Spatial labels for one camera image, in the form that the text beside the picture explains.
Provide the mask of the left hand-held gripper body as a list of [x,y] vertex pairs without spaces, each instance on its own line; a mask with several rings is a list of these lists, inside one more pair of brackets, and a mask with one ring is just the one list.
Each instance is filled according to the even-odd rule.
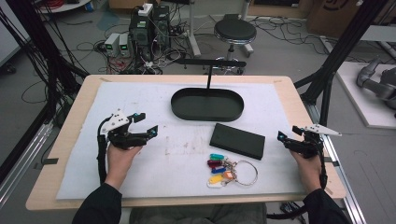
[[146,133],[130,133],[129,126],[134,122],[133,115],[126,116],[121,109],[117,109],[110,117],[99,125],[99,133],[106,133],[110,143],[121,149],[144,146],[148,141]]

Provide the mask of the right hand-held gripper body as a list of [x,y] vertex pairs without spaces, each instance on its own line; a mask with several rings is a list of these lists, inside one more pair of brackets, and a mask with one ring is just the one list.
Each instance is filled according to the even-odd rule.
[[342,135],[320,124],[312,124],[304,127],[303,141],[289,140],[288,149],[301,154],[305,159],[320,155],[323,153],[323,140],[320,137],[322,134]]

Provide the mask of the person's left hand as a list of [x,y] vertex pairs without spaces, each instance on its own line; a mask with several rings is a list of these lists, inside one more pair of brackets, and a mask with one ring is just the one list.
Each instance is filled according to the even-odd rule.
[[107,175],[105,182],[116,190],[119,190],[124,182],[134,157],[142,147],[130,147],[126,150],[110,145],[107,149]]

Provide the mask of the person's right hand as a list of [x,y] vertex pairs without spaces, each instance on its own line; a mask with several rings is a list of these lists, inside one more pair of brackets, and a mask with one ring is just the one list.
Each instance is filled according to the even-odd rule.
[[296,160],[302,184],[309,194],[316,189],[320,189],[320,174],[321,174],[321,163],[318,156],[305,159],[302,155],[297,152],[291,152],[291,156]]

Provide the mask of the white table mat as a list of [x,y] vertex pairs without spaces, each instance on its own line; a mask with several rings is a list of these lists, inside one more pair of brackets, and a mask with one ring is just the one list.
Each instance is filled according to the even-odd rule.
[[260,134],[265,143],[260,160],[232,152],[225,154],[236,162],[238,179],[224,188],[207,185],[211,171],[206,162],[215,152],[209,144],[214,122],[179,119],[172,112],[171,97],[182,87],[180,83],[154,82],[101,84],[68,159],[58,199],[84,199],[98,187],[97,129],[101,121],[117,110],[126,115],[146,115],[131,126],[134,133],[153,126],[159,128],[158,135],[134,158],[120,189],[126,198],[304,193],[294,158],[276,138],[279,132],[290,134],[291,127],[274,85],[228,86],[245,103],[233,127]]

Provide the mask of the black rectangular box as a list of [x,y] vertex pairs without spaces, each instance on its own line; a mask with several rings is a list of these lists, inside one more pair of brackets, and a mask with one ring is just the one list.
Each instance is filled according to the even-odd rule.
[[264,143],[263,135],[217,123],[209,145],[260,161],[263,157]]

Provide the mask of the wooden table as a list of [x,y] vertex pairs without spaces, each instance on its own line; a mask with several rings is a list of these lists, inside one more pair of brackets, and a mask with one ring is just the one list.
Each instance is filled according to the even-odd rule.
[[[57,164],[46,165],[35,182],[35,186],[26,202],[31,211],[48,211],[57,209],[76,209],[84,199],[60,200],[57,193],[64,179],[64,172],[71,152],[78,140],[82,125],[91,109],[93,100],[101,84],[105,82],[154,82],[180,83],[184,88],[205,88],[207,77],[193,75],[90,75],[78,93],[76,101],[60,130],[51,153],[52,158],[59,158]],[[311,119],[306,112],[297,90],[289,77],[285,76],[215,76],[211,78],[211,88],[229,90],[231,83],[272,84],[290,127],[308,126]],[[126,198],[122,194],[125,207],[214,204],[214,203],[250,203],[250,202],[281,202],[300,201],[306,193],[291,194],[259,194],[259,195],[220,195],[220,196],[185,196],[164,198]]]

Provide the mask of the black oval tray with hanger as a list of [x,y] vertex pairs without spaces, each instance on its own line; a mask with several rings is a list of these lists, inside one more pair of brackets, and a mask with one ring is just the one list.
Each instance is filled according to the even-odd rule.
[[173,113],[180,119],[200,121],[234,121],[244,110],[245,103],[235,91],[211,88],[212,70],[215,66],[245,67],[245,62],[178,59],[180,64],[208,65],[209,72],[205,88],[184,88],[171,98]]

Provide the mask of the white floor platform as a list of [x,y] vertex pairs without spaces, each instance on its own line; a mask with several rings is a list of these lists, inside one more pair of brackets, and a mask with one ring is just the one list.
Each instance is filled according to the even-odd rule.
[[358,73],[364,66],[366,63],[344,62],[337,71],[337,78],[366,127],[396,130],[396,110],[386,106],[373,92],[356,84]]

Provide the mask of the small grey power supply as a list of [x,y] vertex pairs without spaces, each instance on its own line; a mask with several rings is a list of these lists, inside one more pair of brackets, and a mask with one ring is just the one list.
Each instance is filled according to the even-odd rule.
[[127,34],[120,34],[120,55],[124,58],[128,58],[131,56],[130,51],[130,41],[129,36]]
[[106,53],[109,57],[117,57],[120,53],[120,35],[111,34],[105,41]]

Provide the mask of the black tape strip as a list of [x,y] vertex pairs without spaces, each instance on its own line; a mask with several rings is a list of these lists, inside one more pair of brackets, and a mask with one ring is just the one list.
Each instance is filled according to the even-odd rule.
[[34,165],[34,169],[41,170],[45,165],[57,164],[59,158],[44,159]]

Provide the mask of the black computer tower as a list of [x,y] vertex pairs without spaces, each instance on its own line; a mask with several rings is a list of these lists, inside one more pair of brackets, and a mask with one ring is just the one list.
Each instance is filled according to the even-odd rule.
[[153,11],[153,22],[155,35],[159,49],[168,49],[170,47],[169,6],[156,6]]
[[136,58],[146,62],[152,61],[151,44],[153,40],[152,22],[149,17],[134,13],[129,26],[130,37]]

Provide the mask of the person's legs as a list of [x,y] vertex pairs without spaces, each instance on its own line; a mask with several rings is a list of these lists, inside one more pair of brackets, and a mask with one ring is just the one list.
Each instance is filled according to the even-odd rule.
[[129,224],[267,224],[265,203],[134,208]]

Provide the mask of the white desk leg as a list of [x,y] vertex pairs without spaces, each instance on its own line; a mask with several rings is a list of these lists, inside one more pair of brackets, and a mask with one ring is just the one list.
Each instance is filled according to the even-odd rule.
[[199,58],[201,56],[201,51],[199,49],[197,40],[195,38],[195,32],[194,32],[194,5],[195,5],[195,0],[189,0],[189,25],[190,25],[190,28],[189,28],[187,34],[188,34],[188,39],[189,39],[189,43],[191,46],[193,56],[195,58]]

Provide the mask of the white power adapter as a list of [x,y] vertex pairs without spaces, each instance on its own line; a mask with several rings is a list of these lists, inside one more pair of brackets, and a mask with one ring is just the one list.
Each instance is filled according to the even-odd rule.
[[138,10],[139,16],[148,17],[153,9],[153,5],[149,3],[145,3],[141,9]]

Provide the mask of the black round stool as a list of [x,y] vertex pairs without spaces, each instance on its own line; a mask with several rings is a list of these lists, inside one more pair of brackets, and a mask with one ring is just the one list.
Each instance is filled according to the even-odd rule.
[[233,57],[234,47],[250,44],[256,38],[257,31],[248,21],[239,19],[237,15],[227,14],[215,24],[214,35],[229,45],[227,54],[218,57],[217,61],[237,62]]

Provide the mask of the cardboard box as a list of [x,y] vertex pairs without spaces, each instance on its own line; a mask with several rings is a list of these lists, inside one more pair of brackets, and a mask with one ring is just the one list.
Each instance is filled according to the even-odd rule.
[[308,33],[340,37],[364,0],[313,0],[306,20]]

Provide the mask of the round white table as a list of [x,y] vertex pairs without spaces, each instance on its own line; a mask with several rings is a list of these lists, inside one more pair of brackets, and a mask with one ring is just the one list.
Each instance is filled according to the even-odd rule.
[[73,10],[79,7],[84,7],[86,4],[90,3],[92,0],[78,0],[78,3],[68,4],[64,2],[61,6],[58,7],[49,7],[46,6],[45,3],[39,4],[39,9],[43,13],[58,13],[58,12],[65,12],[69,10]]

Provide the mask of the aluminium rail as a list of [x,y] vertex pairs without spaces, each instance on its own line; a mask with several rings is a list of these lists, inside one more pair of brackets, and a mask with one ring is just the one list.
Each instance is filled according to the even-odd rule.
[[328,156],[331,158],[332,167],[337,173],[338,179],[340,180],[346,196],[341,199],[342,208],[346,211],[352,224],[367,224],[366,219],[361,211],[361,207],[355,197],[353,188],[351,187],[347,173],[344,170],[343,164],[341,163],[339,156],[336,152],[336,148],[332,143],[332,137],[328,134],[320,135],[324,141],[324,146]]
[[42,124],[27,145],[22,148],[22,154],[12,166],[2,184],[0,184],[0,210],[7,203],[15,188],[27,172],[40,149],[44,146],[53,129],[53,124]]

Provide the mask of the black frame strut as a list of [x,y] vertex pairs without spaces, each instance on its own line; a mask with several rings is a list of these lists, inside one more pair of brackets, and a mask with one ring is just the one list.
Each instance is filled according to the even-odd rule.
[[308,105],[315,105],[318,97],[322,95],[319,124],[326,126],[328,123],[332,80],[337,70],[387,2],[388,0],[363,0],[323,65],[312,75],[294,83],[296,89],[309,84],[307,90],[301,94],[301,99]]
[[0,22],[25,52],[38,76],[45,83],[45,122],[49,122],[56,115],[57,105],[65,101],[65,96],[78,93],[81,85],[76,77],[84,79],[89,73],[67,61],[61,54],[37,13],[34,0],[6,0],[6,3],[30,40],[22,36],[2,8]]

